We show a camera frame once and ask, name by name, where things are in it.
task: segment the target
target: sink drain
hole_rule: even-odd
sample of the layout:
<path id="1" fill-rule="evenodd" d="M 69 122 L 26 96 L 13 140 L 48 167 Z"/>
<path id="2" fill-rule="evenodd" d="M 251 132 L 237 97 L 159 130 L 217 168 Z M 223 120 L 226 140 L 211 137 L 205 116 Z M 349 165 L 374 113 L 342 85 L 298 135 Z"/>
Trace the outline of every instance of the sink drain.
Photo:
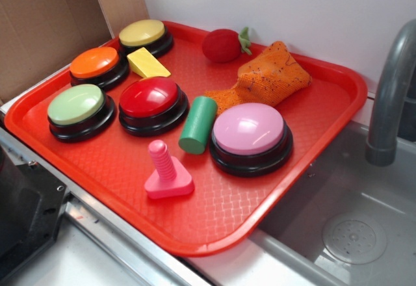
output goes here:
<path id="1" fill-rule="evenodd" d="M 387 246 L 381 225 L 359 213 L 339 214 L 329 219 L 322 238 L 334 257 L 354 265 L 373 262 Z"/>

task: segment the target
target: green cylinder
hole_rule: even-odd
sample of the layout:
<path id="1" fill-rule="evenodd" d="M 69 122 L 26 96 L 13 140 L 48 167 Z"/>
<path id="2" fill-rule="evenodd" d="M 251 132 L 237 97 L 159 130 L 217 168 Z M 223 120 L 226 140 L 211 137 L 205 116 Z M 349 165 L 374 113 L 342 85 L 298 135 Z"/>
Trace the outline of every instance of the green cylinder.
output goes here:
<path id="1" fill-rule="evenodd" d="M 213 128 L 218 105 L 210 97 L 198 96 L 192 104 L 179 138 L 179 147 L 187 153 L 202 154 Z"/>

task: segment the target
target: white wall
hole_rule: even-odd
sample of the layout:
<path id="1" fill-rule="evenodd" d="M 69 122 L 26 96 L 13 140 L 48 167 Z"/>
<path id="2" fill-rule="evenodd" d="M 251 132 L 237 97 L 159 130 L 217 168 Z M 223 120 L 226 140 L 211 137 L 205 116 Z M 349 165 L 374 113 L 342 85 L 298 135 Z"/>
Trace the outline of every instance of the white wall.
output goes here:
<path id="1" fill-rule="evenodd" d="M 391 43 L 416 0 L 146 0 L 150 18 L 206 30 L 250 28 L 260 44 L 356 70 L 376 91 Z"/>

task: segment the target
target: pink toy screw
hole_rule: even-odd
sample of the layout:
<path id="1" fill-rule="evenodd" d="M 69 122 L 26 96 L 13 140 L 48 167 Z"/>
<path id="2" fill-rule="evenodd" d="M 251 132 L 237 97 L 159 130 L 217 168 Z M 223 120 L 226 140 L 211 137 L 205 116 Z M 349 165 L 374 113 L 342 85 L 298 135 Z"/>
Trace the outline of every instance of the pink toy screw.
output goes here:
<path id="1" fill-rule="evenodd" d="M 156 167 L 144 184 L 150 198 L 187 195 L 195 189 L 192 176 L 176 157 L 170 155 L 162 140 L 152 141 L 148 151 Z"/>

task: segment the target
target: cardboard box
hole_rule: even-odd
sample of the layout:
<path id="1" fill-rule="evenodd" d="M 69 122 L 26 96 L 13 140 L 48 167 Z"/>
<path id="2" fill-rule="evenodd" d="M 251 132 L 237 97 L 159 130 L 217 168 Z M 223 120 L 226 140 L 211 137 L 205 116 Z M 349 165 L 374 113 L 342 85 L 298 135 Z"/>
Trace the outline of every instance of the cardboard box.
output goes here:
<path id="1" fill-rule="evenodd" d="M 0 105 L 144 18 L 144 0 L 0 0 Z"/>
<path id="2" fill-rule="evenodd" d="M 0 100 L 111 38 L 98 0 L 0 0 Z"/>

